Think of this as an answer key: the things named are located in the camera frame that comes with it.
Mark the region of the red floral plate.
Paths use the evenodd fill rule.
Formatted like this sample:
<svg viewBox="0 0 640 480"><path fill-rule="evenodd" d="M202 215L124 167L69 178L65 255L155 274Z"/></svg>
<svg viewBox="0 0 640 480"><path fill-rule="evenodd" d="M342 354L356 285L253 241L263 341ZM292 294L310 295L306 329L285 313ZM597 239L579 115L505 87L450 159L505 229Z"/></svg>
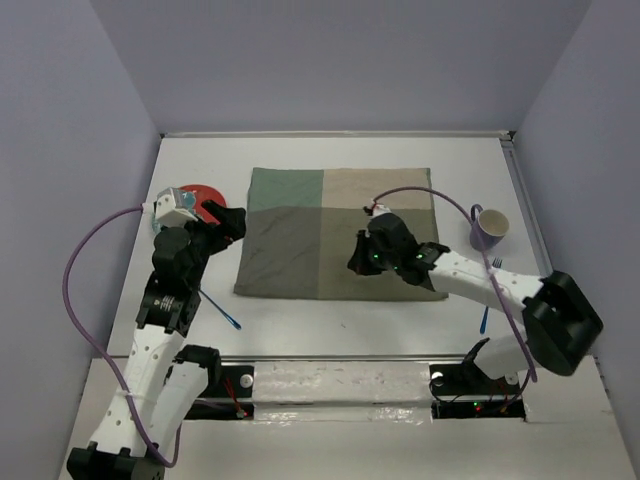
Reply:
<svg viewBox="0 0 640 480"><path fill-rule="evenodd" d="M192 192L195 195L196 197L195 212L196 212L196 215L198 216L198 219L204 220L206 223L218 224L218 221L212 215L210 215L207 211L205 211L201 206L203 201L213 200L216 203L220 204L221 206L225 207L226 201L218 190L214 189L213 187L200 185L200 184L189 184L189 185L174 187L174 188L180 188L180 189ZM158 234L163 228L167 228L167 227L158 228L151 221L151 228L155 234Z"/></svg>

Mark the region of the green patchwork cloth placemat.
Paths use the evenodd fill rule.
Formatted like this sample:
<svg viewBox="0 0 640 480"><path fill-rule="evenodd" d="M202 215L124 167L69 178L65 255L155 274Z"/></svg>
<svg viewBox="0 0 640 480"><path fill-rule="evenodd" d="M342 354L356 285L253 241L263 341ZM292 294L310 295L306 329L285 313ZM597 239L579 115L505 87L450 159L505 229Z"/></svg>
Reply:
<svg viewBox="0 0 640 480"><path fill-rule="evenodd" d="M254 168L236 294L274 299L431 302L441 293L406 284L392 272L364 277L347 263L364 206L384 205L420 241L437 241L427 168L279 170Z"/></svg>

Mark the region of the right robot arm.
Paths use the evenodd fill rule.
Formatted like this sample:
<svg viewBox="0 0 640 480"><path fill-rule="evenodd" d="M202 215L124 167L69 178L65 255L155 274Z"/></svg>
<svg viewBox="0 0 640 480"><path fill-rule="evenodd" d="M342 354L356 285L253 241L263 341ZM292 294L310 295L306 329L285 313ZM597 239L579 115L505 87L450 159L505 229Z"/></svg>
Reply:
<svg viewBox="0 0 640 480"><path fill-rule="evenodd" d="M471 260L439 243L420 243L390 211L370 215L357 234L347 267L360 276L390 271L409 285L503 313L509 333L478 341L463 360L460 379L473 392L482 392L512 373L535 375L544 369L569 377L604 329L569 274L516 274Z"/></svg>

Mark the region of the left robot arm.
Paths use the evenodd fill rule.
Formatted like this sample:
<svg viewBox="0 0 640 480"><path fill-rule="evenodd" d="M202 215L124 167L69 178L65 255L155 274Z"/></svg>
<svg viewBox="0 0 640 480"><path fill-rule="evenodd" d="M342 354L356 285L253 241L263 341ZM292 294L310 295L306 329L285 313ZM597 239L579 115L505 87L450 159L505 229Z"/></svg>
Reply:
<svg viewBox="0 0 640 480"><path fill-rule="evenodd" d="M84 448L71 450L66 468L74 479L161 479L174 467L182 423L200 395L221 383L218 350L185 342L199 308L200 286L210 257L246 234L246 211L213 200L202 203L208 223L166 200L138 207L152 212L161 230L153 240L153 270L135 319L124 368L67 311L79 333L111 368L118 387Z"/></svg>

